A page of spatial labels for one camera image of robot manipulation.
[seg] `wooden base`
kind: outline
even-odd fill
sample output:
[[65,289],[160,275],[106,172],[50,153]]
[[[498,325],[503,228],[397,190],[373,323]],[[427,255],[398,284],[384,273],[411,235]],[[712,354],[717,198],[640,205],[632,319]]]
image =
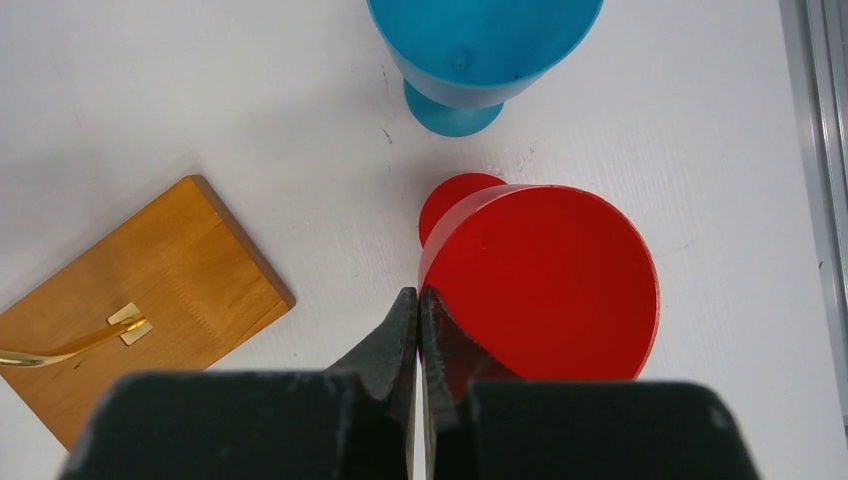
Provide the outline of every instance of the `wooden base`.
[[115,338],[56,365],[0,368],[66,447],[118,377],[206,368],[294,306],[206,180],[190,176],[0,315],[0,348],[64,344],[130,302],[153,325],[133,345]]

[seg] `blue cup base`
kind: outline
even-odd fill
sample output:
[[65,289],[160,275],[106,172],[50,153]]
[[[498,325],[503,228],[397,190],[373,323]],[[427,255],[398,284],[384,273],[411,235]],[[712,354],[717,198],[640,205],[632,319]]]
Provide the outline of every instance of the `blue cup base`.
[[465,137],[489,126],[501,113],[503,103],[480,109],[453,108],[425,97],[408,81],[403,81],[403,93],[409,111],[428,130],[445,137]]

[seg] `brass bracket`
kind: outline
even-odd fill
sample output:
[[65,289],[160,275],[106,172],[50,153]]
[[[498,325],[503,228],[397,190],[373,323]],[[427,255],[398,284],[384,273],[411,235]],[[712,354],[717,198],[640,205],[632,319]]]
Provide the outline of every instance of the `brass bracket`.
[[[125,307],[115,312],[106,321],[109,322],[109,325],[115,325],[127,318],[134,318],[138,316],[144,318],[144,315],[141,315],[141,312],[138,311],[138,307],[136,307],[134,303],[130,302]],[[128,330],[126,333],[122,333],[121,340],[129,346],[138,341],[139,338],[147,335],[147,333],[151,330],[153,330],[153,325],[151,325],[149,321],[146,321],[138,327]]]

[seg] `gold clip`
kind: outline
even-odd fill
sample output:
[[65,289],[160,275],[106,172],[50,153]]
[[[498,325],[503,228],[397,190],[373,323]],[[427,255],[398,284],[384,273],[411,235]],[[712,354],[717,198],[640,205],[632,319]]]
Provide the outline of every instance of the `gold clip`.
[[121,337],[125,344],[132,345],[153,329],[150,322],[133,303],[118,310],[109,317],[108,322],[110,326],[52,350],[43,352],[0,350],[0,365],[31,368],[53,365],[102,345],[115,337]]

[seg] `white table surface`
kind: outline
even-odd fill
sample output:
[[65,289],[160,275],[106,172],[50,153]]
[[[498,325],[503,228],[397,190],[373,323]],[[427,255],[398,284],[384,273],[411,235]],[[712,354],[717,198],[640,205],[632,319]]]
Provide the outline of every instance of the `white table surface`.
[[[642,378],[715,389],[764,478],[848,478],[777,2],[609,0],[464,139],[408,113],[364,0],[0,2],[0,308],[200,172],[298,298],[216,367],[322,368],[415,283],[428,191],[478,170],[617,205],[661,283]],[[64,455],[0,383],[0,478]]]

